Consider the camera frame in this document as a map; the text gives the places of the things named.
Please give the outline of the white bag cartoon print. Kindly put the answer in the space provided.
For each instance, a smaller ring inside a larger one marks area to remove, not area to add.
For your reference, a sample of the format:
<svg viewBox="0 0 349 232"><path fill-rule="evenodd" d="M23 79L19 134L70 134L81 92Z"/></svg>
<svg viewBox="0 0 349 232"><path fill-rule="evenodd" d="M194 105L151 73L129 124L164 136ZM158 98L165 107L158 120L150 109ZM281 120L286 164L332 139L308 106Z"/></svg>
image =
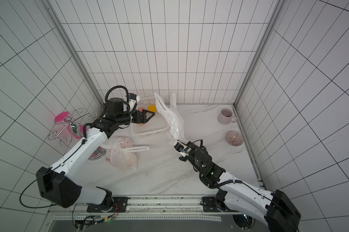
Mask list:
<svg viewBox="0 0 349 232"><path fill-rule="evenodd" d="M170 106L167 106L164 102L164 98L157 93L154 93L156 99L156 109L164 116L167 123L170 126L168 136L171 143L175 145L177 142L187 143L185 138L184 129L185 122L177 110L176 94L173 93L170 97Z"/></svg>

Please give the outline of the white bag red lettering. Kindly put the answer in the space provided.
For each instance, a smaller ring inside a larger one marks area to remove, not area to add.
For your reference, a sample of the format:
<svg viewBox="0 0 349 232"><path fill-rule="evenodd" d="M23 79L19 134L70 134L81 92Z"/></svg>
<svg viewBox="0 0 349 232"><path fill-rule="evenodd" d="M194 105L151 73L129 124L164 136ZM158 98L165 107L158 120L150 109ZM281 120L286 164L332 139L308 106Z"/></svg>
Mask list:
<svg viewBox="0 0 349 232"><path fill-rule="evenodd" d="M106 160L115 168L135 172L137 170L137 156L135 153L150 150L147 146L134 146L131 139L112 136L100 145L107 150Z"/></svg>

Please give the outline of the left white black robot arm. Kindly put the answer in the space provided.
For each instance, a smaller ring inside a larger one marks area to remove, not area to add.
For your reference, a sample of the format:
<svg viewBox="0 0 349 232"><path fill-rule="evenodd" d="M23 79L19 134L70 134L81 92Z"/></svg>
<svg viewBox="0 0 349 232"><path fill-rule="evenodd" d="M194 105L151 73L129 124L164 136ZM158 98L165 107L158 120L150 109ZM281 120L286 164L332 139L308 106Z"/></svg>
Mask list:
<svg viewBox="0 0 349 232"><path fill-rule="evenodd" d="M155 115L152 111L137 110L137 102L138 97L126 101L122 98L106 100L100 116L83 126L82 139L51 167L37 171L40 196L63 208L81 203L109 211L114 205L111 191L100 187L83 188L73 180L93 152L115 131L131 123L145 124Z"/></svg>

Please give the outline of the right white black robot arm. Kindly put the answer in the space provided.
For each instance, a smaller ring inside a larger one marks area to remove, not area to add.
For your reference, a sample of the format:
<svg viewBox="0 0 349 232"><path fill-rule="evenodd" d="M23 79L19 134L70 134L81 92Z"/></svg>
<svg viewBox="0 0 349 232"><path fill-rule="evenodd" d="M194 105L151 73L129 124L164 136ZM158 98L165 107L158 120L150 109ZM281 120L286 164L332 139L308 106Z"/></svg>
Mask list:
<svg viewBox="0 0 349 232"><path fill-rule="evenodd" d="M191 163L203 185L218 190L215 197L218 210L245 213L271 232L299 231L301 214L284 192L257 188L234 177L212 161L203 145L177 140L173 147L180 153L181 161Z"/></svg>

